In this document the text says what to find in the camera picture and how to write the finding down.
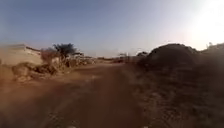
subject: sandy ground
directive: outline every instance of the sandy ground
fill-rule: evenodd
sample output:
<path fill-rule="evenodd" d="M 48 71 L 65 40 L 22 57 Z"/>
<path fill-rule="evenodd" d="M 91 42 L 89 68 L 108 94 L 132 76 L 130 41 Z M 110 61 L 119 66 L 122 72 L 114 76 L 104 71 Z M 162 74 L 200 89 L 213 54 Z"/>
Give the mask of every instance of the sandy ground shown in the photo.
<path fill-rule="evenodd" d="M 141 128 L 122 65 L 76 69 L 49 80 L 2 85 L 1 128 Z"/>

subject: tree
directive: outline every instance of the tree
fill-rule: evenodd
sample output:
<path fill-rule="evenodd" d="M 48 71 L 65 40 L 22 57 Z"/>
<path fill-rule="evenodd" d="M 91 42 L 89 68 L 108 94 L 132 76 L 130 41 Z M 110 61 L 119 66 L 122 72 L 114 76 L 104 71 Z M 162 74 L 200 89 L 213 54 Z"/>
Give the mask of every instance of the tree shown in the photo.
<path fill-rule="evenodd" d="M 65 60 L 69 55 L 74 55 L 76 53 L 76 48 L 74 48 L 73 44 L 54 44 L 54 48 L 60 54 L 61 60 Z"/>

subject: building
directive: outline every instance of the building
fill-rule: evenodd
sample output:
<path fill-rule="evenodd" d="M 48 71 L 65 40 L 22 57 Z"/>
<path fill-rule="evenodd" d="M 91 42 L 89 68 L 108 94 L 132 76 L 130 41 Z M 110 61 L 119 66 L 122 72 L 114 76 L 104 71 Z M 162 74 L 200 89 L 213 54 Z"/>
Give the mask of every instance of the building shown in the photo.
<path fill-rule="evenodd" d="M 41 51 L 24 44 L 8 45 L 0 48 L 2 64 L 16 65 L 21 62 L 42 64 Z"/>

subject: blue sky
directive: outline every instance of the blue sky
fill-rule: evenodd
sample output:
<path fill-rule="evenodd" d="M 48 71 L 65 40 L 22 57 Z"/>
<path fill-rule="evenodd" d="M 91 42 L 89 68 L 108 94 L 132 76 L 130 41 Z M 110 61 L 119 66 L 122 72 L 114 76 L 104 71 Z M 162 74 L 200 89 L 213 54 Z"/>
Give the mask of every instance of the blue sky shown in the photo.
<path fill-rule="evenodd" d="M 194 32 L 208 26 L 195 30 L 209 18 L 203 14 L 217 7 L 207 6 L 211 1 L 0 0 L 0 44 L 43 48 L 73 43 L 93 56 L 134 54 L 168 42 L 202 49 L 213 40 Z"/>

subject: dirt road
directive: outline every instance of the dirt road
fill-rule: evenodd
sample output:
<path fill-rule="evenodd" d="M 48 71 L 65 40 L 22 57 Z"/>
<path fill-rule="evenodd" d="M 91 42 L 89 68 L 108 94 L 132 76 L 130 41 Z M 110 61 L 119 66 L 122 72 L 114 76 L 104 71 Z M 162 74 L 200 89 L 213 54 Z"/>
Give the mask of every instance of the dirt road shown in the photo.
<path fill-rule="evenodd" d="M 141 128 L 122 65 L 76 69 L 0 91 L 1 128 Z"/>

